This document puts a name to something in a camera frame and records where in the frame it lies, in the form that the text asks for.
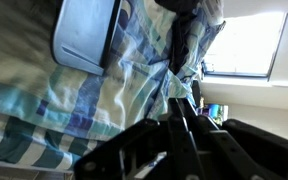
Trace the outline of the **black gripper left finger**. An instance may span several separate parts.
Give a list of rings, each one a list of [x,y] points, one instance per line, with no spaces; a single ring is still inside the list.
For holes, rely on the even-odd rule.
[[[201,180],[201,161],[189,122],[196,117],[186,99],[171,99],[171,112],[143,119],[79,159],[76,180]]]

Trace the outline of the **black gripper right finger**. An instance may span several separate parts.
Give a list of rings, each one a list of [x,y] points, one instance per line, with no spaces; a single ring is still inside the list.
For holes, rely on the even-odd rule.
[[[217,125],[198,115],[181,99],[189,130],[199,150],[209,152],[209,163],[223,180],[288,180],[288,139],[237,119]]]

